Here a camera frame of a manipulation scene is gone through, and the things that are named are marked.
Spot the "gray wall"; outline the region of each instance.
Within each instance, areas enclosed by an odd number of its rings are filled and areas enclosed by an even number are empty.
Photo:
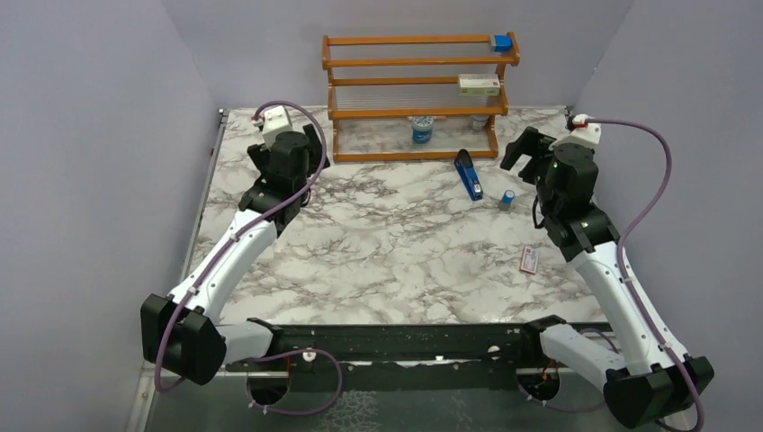
[[[323,35],[516,33],[510,103],[574,104],[632,0],[163,0],[221,106],[326,104]]]
[[[3,1],[2,430],[124,428],[216,118],[158,0]]]
[[[763,387],[763,5],[636,0],[577,111],[641,121],[673,149],[674,175],[630,257],[658,311],[716,378],[707,430],[759,430]],[[607,126],[599,201],[623,228],[664,168],[659,144]]]

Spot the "white box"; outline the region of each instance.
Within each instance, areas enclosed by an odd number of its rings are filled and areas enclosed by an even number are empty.
[[[497,74],[460,74],[458,76],[459,96],[498,96],[500,80]]]

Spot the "blue stapler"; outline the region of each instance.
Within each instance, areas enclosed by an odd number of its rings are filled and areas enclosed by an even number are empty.
[[[474,171],[474,164],[471,162],[471,156],[465,148],[458,150],[458,154],[453,162],[458,175],[461,176],[463,185],[466,186],[466,192],[472,201],[478,201],[482,199],[482,186],[480,185],[480,179],[477,178],[477,173]]]

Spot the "table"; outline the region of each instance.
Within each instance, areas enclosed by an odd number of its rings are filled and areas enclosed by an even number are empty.
[[[325,107],[311,107],[331,143]],[[253,109],[232,110],[211,179],[193,267],[228,227],[258,173],[247,147],[262,142]],[[558,136],[563,107],[513,108],[498,118],[503,152],[526,126]],[[306,119],[294,114],[295,124]],[[358,148],[399,137],[384,123],[359,128]],[[452,142],[473,132],[450,130]],[[332,165],[312,200],[253,264],[221,322],[257,317],[274,324],[433,324],[524,322],[549,314],[604,320],[596,299],[546,237],[534,229],[534,188],[498,160],[475,160],[484,199],[472,202],[451,161]],[[498,210],[504,191],[510,212]],[[540,251],[538,274],[520,273],[522,247]]]

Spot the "wooden rack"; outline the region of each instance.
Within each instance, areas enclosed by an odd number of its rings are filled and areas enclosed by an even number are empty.
[[[431,115],[438,117],[462,117],[470,115],[488,115],[489,119],[485,127],[488,137],[489,149],[471,151],[473,158],[495,158],[498,156],[498,140],[494,130],[495,116],[508,113],[508,99],[504,75],[506,66],[519,64],[519,46],[516,43],[514,33],[509,32],[511,50],[503,53],[493,53],[489,50],[490,36],[487,34],[477,35],[451,35],[451,36],[398,36],[398,37],[365,37],[365,38],[329,38],[323,37],[322,63],[328,72],[328,118],[333,122],[334,129],[334,160],[336,162],[367,162],[389,160],[416,160],[416,159],[443,159],[455,158],[454,151],[417,151],[398,153],[341,153],[339,148],[339,122],[345,120],[361,119],[395,119],[407,118],[414,115]],[[363,45],[433,45],[436,44],[480,44],[484,47],[484,55],[432,57],[432,58],[333,58],[332,47],[348,47]],[[440,49],[432,51],[442,53]],[[457,76],[390,76],[390,77],[353,77],[335,78],[334,68],[377,68],[377,67],[420,67],[442,65],[496,65],[495,73],[500,80],[500,94],[487,98],[482,106],[469,106],[471,101],[465,96],[457,96]],[[356,103],[342,101],[337,98],[337,89],[351,86],[430,86],[449,85],[453,86],[453,94],[461,97],[463,103],[451,103],[451,106],[434,106],[430,100],[423,100],[420,104],[433,106],[418,106],[416,101],[411,106],[399,106],[398,103],[380,100],[378,103]]]

